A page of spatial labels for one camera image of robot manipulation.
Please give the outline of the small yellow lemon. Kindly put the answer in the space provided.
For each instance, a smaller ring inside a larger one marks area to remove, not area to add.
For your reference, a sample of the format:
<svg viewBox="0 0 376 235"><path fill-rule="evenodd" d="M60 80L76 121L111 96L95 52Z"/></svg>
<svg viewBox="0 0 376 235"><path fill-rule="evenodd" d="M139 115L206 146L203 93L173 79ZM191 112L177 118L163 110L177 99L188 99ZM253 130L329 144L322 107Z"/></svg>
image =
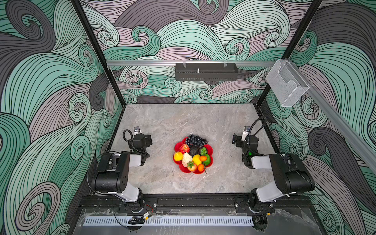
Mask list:
<svg viewBox="0 0 376 235"><path fill-rule="evenodd" d="M174 153L174 155L173 155L173 159L174 159L174 161L176 161L176 162L182 161L182 159L183 159L183 153L180 152L180 151L176 151L176 152Z"/></svg>

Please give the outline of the red apple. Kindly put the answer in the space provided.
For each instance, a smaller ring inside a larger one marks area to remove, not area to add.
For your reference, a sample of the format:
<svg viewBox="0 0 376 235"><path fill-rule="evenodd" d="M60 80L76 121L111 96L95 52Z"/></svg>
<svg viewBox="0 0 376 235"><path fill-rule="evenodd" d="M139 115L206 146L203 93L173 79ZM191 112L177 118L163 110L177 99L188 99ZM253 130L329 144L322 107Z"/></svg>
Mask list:
<svg viewBox="0 0 376 235"><path fill-rule="evenodd" d="M187 144L183 144L179 148L179 152L185 154L190 152L190 147Z"/></svg>

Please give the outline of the green lime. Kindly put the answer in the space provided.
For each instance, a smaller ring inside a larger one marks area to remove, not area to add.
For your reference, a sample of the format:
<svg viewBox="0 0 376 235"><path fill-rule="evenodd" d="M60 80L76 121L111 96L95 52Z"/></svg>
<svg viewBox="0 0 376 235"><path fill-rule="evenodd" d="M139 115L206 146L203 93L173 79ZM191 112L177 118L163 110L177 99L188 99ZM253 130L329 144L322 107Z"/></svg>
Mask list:
<svg viewBox="0 0 376 235"><path fill-rule="evenodd" d="M205 154L206 160L203 162L205 166L208 166L211 164L211 157L209 154Z"/></svg>

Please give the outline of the beige garlic bulb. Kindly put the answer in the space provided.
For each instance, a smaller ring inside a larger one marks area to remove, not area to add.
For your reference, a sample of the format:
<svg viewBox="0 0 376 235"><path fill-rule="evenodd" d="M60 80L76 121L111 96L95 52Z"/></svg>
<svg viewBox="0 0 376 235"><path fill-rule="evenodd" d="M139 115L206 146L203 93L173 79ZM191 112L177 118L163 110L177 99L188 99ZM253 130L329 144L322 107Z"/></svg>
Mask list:
<svg viewBox="0 0 376 235"><path fill-rule="evenodd" d="M182 158L182 165L184 167L187 167L188 166L188 163L189 162L192 162L193 161L193 157L188 153L188 152L185 152L183 154L183 158Z"/></svg>

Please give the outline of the black grape bunch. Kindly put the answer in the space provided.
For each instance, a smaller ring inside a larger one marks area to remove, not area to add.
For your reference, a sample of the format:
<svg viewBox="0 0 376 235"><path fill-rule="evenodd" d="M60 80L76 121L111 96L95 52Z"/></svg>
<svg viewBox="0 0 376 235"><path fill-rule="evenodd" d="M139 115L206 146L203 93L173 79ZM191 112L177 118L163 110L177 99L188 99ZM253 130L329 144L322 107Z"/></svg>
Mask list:
<svg viewBox="0 0 376 235"><path fill-rule="evenodd" d="M208 140L201 136L191 134L185 138L184 143L189 147L200 148L206 145L208 143Z"/></svg>

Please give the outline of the red flower-shaped fruit bowl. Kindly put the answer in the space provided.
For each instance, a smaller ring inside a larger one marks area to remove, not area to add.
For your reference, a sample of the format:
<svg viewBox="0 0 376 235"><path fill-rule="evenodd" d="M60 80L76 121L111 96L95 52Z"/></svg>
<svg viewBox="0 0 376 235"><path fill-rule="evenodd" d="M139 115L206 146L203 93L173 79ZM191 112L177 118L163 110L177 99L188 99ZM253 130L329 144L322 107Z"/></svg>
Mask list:
<svg viewBox="0 0 376 235"><path fill-rule="evenodd" d="M184 138L181 142L179 142L175 145L175 148L174 148L175 152L179 152L179 149L181 148L181 146L183 146L185 144L186 139L187 139L187 137ZM204 147L206 148L207 154L210 158L210 162L208 163L208 165L206 165L206 167L211 167L212 164L214 163L214 159L212 157L213 148L210 145L204 145ZM179 166L179 169L183 173L194 173L194 174L202 174L203 173L203 171L199 171L198 169L196 169L195 171L190 171L188 168L183 166L182 161L176 161L174 158L173 158L173 161L175 162L175 164L177 164Z"/></svg>

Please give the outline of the large yellow lemon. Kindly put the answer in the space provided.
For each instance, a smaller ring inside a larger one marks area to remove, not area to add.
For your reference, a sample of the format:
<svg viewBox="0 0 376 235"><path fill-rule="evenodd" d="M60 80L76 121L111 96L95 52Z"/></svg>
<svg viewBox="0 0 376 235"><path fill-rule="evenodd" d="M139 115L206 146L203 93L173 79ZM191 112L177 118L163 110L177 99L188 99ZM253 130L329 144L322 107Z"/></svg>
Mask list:
<svg viewBox="0 0 376 235"><path fill-rule="evenodd" d="M200 157L201 157L201 156L200 156L199 154L193 156L193 162L194 162L197 166L199 166L200 164L202 164L202 161L200 160Z"/></svg>

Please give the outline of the red peach with leaf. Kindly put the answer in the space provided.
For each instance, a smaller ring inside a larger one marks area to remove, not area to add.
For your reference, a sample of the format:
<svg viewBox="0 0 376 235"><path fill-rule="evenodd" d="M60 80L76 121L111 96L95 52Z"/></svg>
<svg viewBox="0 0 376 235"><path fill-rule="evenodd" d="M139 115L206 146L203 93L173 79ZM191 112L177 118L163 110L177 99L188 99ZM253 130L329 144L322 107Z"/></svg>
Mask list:
<svg viewBox="0 0 376 235"><path fill-rule="evenodd" d="M194 172L196 171L197 169L197 165L193 162L193 161L189 161L187 163L187 169L190 171L190 172Z"/></svg>

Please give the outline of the dark avocado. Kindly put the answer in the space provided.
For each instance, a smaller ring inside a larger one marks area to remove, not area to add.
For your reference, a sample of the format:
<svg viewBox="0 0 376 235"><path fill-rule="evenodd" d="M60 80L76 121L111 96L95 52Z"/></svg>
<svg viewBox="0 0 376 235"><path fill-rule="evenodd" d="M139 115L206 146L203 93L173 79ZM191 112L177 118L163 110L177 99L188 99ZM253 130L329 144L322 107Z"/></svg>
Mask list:
<svg viewBox="0 0 376 235"><path fill-rule="evenodd" d="M198 152L199 152L199 148L198 148L198 147L196 147L196 146L192 146L192 147L190 147L189 154L190 154L191 156L195 156L195 155L197 155Z"/></svg>

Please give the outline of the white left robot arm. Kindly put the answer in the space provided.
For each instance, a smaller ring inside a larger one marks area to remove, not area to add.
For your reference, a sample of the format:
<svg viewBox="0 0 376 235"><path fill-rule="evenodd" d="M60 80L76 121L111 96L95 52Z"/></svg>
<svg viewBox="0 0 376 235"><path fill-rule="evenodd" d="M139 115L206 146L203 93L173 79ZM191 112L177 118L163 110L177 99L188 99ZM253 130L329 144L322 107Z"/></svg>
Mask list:
<svg viewBox="0 0 376 235"><path fill-rule="evenodd" d="M152 137L141 133L139 129L134 133L126 129L123 139L130 150L104 153L97 172L92 179L87 179L87 182L91 190L98 195L112 195L126 203L139 202L142 190L128 182L129 170L143 166L150 157L146 149L152 145Z"/></svg>

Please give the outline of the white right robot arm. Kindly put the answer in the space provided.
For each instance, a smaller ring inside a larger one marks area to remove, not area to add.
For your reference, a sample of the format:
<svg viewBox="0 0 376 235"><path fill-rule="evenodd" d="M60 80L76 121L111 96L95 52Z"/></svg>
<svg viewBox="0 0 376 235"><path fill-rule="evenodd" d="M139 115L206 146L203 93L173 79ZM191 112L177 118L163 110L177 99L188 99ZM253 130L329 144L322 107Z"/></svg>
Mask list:
<svg viewBox="0 0 376 235"><path fill-rule="evenodd" d="M311 192L315 189L314 180L295 154L262 155L257 152L259 139L256 136L233 135L232 144L242 150L242 161L250 169L269 169L273 180L267 185L252 190L258 203L269 203L278 198Z"/></svg>

